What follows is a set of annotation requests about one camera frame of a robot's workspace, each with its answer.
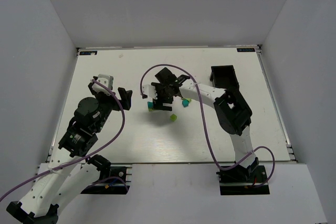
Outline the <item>lime green rectangular block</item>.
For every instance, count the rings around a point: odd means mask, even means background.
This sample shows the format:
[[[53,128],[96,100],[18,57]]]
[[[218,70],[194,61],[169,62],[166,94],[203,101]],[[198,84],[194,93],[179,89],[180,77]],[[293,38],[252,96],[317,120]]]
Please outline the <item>lime green rectangular block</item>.
[[[187,101],[187,102],[191,102],[191,99],[190,98],[181,98],[183,101]]]

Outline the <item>black plastic bin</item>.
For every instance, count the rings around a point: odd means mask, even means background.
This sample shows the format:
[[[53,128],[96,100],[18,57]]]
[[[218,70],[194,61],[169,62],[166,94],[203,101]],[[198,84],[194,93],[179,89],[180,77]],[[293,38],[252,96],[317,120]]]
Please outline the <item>black plastic bin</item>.
[[[211,66],[209,80],[215,88],[239,89],[239,82],[233,65]]]

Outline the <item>teal arch block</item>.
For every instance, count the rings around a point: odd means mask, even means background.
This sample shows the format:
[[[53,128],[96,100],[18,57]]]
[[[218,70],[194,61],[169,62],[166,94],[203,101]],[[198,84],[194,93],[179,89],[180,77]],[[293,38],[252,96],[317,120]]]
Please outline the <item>teal arch block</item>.
[[[154,108],[154,103],[153,102],[148,102],[148,109],[153,109]]]

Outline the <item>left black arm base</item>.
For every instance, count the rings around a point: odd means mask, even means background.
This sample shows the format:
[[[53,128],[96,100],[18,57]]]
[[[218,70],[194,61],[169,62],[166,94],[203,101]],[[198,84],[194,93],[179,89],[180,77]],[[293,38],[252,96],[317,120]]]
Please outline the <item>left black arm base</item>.
[[[113,166],[109,160],[96,154],[86,159],[86,163],[96,167],[99,173],[98,179],[87,186],[83,195],[126,195],[130,188],[130,180],[127,172],[130,167]]]

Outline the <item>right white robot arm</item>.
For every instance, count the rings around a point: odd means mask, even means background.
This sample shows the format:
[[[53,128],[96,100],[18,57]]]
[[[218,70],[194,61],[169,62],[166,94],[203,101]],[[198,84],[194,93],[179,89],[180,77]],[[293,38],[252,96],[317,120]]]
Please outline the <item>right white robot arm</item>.
[[[153,109],[171,111],[175,97],[198,101],[215,110],[219,125],[230,135],[235,152],[233,168],[222,167],[222,172],[237,182],[246,182],[259,161],[250,139],[252,110],[239,91],[239,83],[232,65],[212,66],[210,86],[196,83],[188,75],[179,77],[168,68],[156,74],[157,82],[143,85],[143,96],[153,100]]]

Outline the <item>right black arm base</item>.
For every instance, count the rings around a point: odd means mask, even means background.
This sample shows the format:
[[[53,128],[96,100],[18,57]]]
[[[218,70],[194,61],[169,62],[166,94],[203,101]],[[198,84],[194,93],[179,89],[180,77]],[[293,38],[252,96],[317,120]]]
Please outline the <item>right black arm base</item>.
[[[258,165],[249,178],[234,178],[232,171],[216,172],[219,179],[219,189],[222,196],[269,195],[270,190],[266,182],[267,173],[264,165]]]

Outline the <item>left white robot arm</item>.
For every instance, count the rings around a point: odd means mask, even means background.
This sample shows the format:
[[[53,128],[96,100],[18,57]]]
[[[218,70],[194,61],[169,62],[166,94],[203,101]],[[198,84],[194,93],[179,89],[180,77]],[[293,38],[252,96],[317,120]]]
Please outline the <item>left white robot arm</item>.
[[[88,88],[92,96],[78,103],[48,169],[32,178],[35,183],[25,196],[7,206],[20,223],[56,223],[62,210],[86,188],[110,179],[124,183],[108,159],[89,151],[110,113],[130,110],[132,91],[118,88],[117,98],[106,79],[92,80]]]

